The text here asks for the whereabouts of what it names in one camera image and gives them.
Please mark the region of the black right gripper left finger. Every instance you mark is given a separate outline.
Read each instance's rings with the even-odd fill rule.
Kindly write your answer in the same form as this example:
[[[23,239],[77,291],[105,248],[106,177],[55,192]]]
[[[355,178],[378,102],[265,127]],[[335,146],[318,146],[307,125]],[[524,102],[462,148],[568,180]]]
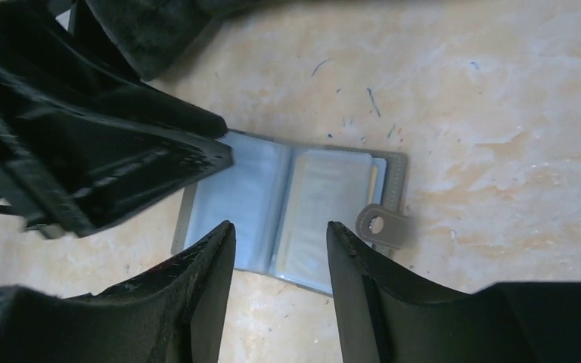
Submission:
[[[0,362],[216,362],[235,247],[225,221],[97,295],[0,286]]]

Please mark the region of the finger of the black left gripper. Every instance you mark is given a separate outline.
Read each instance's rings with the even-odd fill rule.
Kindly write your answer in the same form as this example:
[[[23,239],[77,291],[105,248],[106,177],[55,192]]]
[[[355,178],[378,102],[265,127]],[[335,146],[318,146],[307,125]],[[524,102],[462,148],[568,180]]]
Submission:
[[[48,239],[112,228],[230,167],[227,131],[74,54],[0,51],[0,214]]]

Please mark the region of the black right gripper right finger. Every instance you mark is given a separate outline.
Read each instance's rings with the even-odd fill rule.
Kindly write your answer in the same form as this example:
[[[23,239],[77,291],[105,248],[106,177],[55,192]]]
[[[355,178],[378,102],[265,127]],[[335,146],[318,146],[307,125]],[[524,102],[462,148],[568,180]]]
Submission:
[[[346,226],[327,228],[345,362],[581,362],[581,282],[462,293],[415,274]]]

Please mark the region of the grey card holder wallet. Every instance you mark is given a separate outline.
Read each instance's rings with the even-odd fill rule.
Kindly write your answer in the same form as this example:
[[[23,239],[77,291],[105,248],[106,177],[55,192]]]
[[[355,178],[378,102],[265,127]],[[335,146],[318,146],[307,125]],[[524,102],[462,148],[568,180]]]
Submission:
[[[234,163],[185,188],[172,253],[220,222],[236,228],[235,268],[331,295],[326,229],[342,222],[383,254],[397,236],[372,232],[399,213],[408,169],[402,152],[301,144],[231,131]]]

